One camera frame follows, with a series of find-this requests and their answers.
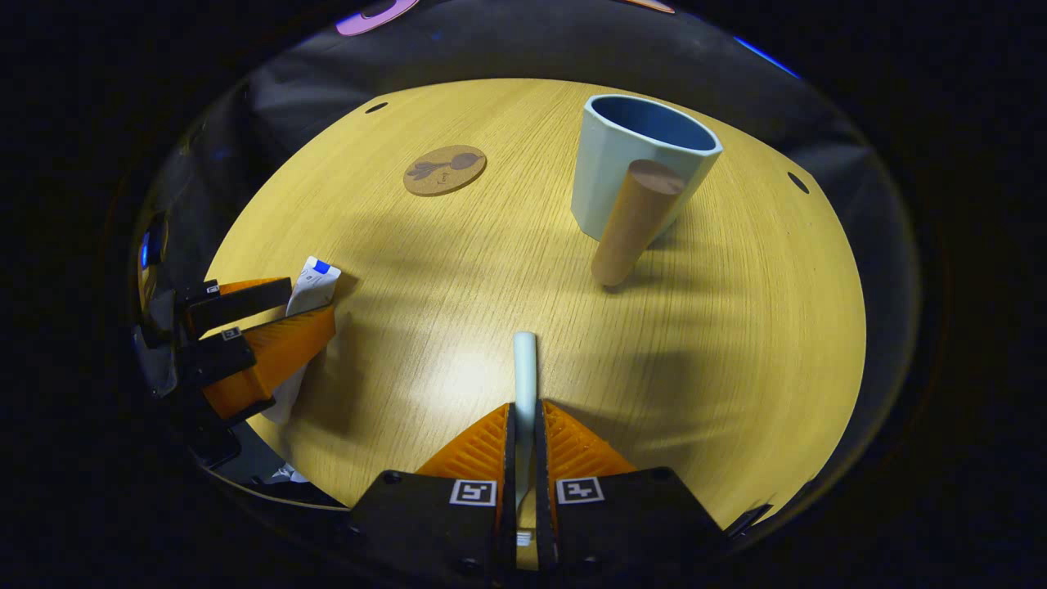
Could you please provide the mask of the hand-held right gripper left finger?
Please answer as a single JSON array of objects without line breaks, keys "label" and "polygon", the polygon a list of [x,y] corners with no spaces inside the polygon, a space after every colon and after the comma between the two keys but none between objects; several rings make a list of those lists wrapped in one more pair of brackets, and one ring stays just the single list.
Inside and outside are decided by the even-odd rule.
[{"label": "hand-held right gripper left finger", "polygon": [[515,566],[513,403],[416,472],[385,470],[348,514],[348,550],[381,573],[508,573]]}]

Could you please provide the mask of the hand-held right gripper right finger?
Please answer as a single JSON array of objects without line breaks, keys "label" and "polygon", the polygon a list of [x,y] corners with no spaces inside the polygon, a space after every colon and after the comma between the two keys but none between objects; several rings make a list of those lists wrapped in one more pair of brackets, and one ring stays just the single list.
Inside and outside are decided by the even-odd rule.
[{"label": "hand-held right gripper right finger", "polygon": [[692,573],[728,534],[670,467],[639,470],[552,402],[536,407],[542,573]]}]

